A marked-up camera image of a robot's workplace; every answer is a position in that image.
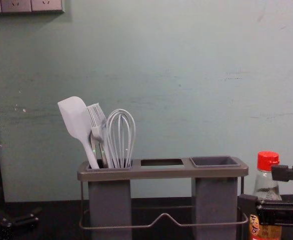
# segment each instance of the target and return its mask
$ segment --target gray utensil caddy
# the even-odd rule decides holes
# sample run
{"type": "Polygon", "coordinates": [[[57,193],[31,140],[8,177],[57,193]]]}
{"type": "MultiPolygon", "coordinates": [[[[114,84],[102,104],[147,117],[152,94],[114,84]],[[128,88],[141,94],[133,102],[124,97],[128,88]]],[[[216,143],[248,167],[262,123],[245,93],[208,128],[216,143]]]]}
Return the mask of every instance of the gray utensil caddy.
{"type": "Polygon", "coordinates": [[[240,159],[231,156],[188,157],[177,159],[135,159],[130,168],[91,169],[84,162],[77,179],[88,182],[91,240],[132,240],[132,229],[152,227],[160,218],[168,217],[179,227],[192,227],[195,240],[235,240],[237,222],[238,177],[243,190],[244,176],[249,168],[240,159]],[[192,223],[181,224],[168,213],[162,213],[149,225],[132,225],[132,179],[192,179],[192,223]]]}

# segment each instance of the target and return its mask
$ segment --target plastic bottle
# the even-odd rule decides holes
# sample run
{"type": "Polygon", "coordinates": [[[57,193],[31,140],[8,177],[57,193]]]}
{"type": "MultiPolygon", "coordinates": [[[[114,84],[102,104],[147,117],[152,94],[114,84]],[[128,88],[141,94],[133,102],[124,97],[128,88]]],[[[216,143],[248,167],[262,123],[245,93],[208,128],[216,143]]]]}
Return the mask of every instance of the plastic bottle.
{"type": "MultiPolygon", "coordinates": [[[[279,154],[261,151],[257,155],[257,170],[253,195],[264,200],[281,200],[279,185],[272,180],[271,166],[280,163],[279,154]]],[[[259,219],[251,214],[249,232],[250,240],[281,240],[280,226],[259,225],[259,219]]]]}

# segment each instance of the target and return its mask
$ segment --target bottle label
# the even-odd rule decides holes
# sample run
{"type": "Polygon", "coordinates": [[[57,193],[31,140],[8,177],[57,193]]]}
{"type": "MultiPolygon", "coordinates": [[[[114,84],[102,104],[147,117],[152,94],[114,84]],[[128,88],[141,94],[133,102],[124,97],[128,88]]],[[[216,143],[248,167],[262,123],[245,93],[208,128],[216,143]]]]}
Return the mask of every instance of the bottle label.
{"type": "Polygon", "coordinates": [[[251,240],[281,240],[280,226],[260,225],[256,215],[250,215],[250,239],[251,240]]]}

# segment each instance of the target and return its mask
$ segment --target black clamp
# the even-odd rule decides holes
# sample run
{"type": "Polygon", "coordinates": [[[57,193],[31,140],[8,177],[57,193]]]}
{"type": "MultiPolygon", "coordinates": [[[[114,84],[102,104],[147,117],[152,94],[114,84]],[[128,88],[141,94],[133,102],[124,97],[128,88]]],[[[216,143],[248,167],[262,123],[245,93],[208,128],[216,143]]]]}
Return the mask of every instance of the black clamp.
{"type": "MultiPolygon", "coordinates": [[[[275,181],[293,180],[293,167],[274,165],[271,172],[275,181]]],[[[256,214],[260,225],[293,227],[293,202],[260,200],[256,196],[242,194],[239,196],[239,206],[247,214],[256,214]]]]}

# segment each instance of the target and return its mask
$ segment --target black countertop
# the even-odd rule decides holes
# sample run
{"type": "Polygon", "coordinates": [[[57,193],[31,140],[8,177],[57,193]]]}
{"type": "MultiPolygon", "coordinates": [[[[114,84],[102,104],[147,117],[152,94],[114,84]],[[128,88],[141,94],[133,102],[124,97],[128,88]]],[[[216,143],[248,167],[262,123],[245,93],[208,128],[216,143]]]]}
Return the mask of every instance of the black countertop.
{"type": "MultiPolygon", "coordinates": [[[[283,196],[285,200],[293,201],[293,195],[283,196]]],[[[140,198],[132,200],[132,222],[134,225],[150,224],[159,214],[167,212],[180,223],[190,223],[192,219],[190,208],[167,208],[163,206],[189,206],[191,198],[140,198]]],[[[39,226],[32,232],[14,236],[14,240],[81,240],[82,231],[79,228],[80,201],[50,201],[50,202],[16,202],[6,203],[3,210],[12,217],[29,214],[33,209],[41,207],[38,215],[39,226]]],[[[133,240],[193,240],[191,228],[179,228],[169,219],[161,219],[153,228],[132,231],[133,240]]],[[[84,239],[90,239],[86,231],[84,239]]],[[[283,240],[293,240],[293,227],[284,227],[283,240]]]]}

